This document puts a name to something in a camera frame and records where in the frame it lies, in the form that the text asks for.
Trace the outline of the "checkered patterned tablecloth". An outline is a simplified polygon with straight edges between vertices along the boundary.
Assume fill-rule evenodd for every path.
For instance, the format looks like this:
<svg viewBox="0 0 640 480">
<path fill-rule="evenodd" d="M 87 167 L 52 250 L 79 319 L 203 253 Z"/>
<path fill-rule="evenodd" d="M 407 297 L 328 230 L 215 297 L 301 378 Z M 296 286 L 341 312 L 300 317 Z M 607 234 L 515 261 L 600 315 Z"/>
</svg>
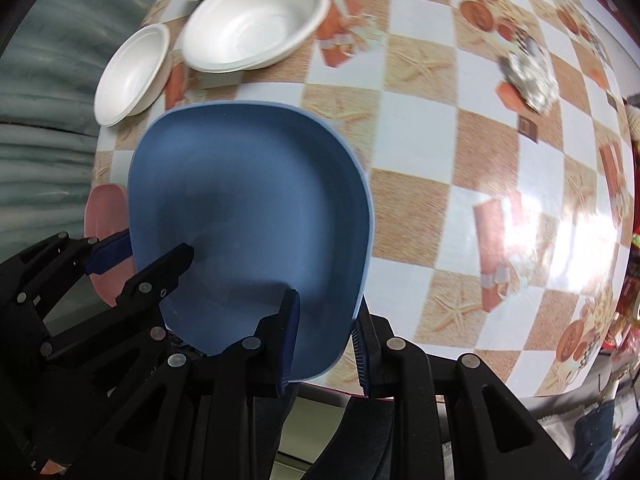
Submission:
<svg viewBox="0 0 640 480">
<path fill-rule="evenodd" d="M 295 105 L 367 171 L 375 239 L 366 298 L 396 333 L 474 351 L 518 396 L 579 387 L 612 320 L 632 237 L 634 155 L 612 63 L 582 0 L 333 0 L 287 60 L 215 76 L 187 68 L 194 5 L 156 0 L 168 85 L 99 134 L 96 183 L 123 184 L 165 110 L 213 100 Z M 560 96 L 529 108 L 499 62 L 532 36 Z"/>
</svg>

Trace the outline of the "teal curtain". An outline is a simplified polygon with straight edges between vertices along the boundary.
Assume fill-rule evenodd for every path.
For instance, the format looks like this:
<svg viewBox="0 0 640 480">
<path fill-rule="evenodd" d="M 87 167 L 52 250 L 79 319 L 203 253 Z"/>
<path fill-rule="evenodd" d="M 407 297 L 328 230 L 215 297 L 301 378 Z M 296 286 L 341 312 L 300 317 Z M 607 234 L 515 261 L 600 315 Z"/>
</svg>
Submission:
<svg viewBox="0 0 640 480">
<path fill-rule="evenodd" d="M 82 232 L 96 86 L 155 0 L 18 0 L 1 14 L 1 255 Z"/>
</svg>

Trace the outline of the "crumpled clear plastic wrap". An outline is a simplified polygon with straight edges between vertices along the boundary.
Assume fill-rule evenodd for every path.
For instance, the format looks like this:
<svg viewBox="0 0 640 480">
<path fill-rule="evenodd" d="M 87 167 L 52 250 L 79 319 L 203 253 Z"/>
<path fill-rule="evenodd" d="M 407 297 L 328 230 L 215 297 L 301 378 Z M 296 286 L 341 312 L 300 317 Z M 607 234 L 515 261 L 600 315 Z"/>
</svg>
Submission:
<svg viewBox="0 0 640 480">
<path fill-rule="evenodd" d="M 538 114 L 547 115 L 559 99 L 560 89 L 548 56 L 538 42 L 532 36 L 520 38 L 499 64 L 506 81 L 525 104 Z"/>
</svg>

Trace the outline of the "large white foam bowl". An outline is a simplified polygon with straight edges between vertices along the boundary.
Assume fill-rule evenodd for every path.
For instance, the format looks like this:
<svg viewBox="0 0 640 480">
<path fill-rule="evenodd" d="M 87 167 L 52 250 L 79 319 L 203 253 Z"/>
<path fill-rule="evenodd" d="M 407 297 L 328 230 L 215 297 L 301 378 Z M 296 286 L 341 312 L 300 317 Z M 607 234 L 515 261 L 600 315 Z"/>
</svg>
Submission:
<svg viewBox="0 0 640 480">
<path fill-rule="evenodd" d="M 331 0 L 204 0 L 182 32 L 186 65 L 202 73 L 258 70 L 314 34 Z"/>
</svg>

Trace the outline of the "blue oval plastic plate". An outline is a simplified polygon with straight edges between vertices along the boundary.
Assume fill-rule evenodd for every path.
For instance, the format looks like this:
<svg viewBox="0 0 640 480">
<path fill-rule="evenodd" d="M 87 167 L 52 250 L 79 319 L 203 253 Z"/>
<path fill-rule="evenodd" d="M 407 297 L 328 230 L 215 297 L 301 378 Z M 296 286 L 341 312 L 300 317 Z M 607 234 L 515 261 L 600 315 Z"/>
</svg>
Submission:
<svg viewBox="0 0 640 480">
<path fill-rule="evenodd" d="M 128 174 L 134 263 L 194 250 L 163 300 L 167 327 L 214 356 L 300 297 L 291 379 L 343 354 L 374 235 L 367 177 L 330 125 L 301 108 L 217 101 L 175 108 L 149 128 Z"/>
</svg>

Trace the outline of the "red decorated clutter pile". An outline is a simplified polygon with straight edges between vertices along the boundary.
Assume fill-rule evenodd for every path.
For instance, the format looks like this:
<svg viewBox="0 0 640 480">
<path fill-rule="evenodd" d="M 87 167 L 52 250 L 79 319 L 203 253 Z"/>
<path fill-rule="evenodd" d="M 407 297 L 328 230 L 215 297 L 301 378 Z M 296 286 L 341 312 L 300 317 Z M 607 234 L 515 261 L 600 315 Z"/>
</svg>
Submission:
<svg viewBox="0 0 640 480">
<path fill-rule="evenodd" d="M 634 226 L 630 255 L 620 299 L 608 328 L 602 349 L 614 351 L 623 347 L 629 333 L 639 337 L 639 96 L 631 96 L 625 105 L 634 152 Z"/>
</svg>

